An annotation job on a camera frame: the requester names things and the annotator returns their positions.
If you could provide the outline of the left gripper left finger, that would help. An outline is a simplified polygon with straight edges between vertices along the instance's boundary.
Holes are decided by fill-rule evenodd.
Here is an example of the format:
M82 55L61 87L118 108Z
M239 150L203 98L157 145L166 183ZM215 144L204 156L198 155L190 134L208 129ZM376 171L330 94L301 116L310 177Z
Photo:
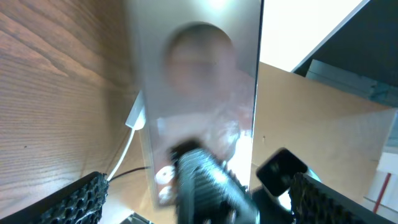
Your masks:
M1 219L1 224L97 224L108 196L105 175L92 172Z

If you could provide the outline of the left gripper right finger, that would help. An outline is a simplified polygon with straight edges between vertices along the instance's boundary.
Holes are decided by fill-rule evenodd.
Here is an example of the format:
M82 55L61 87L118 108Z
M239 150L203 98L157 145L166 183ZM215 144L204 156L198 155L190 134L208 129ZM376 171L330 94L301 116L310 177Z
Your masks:
M289 196L298 224L394 224L307 174L294 175Z

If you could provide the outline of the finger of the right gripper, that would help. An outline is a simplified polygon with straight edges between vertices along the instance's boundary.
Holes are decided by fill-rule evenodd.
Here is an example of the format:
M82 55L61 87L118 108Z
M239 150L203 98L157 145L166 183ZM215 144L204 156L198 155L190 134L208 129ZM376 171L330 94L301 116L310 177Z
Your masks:
M260 222L260 211L225 161L189 139L170 149L178 224Z

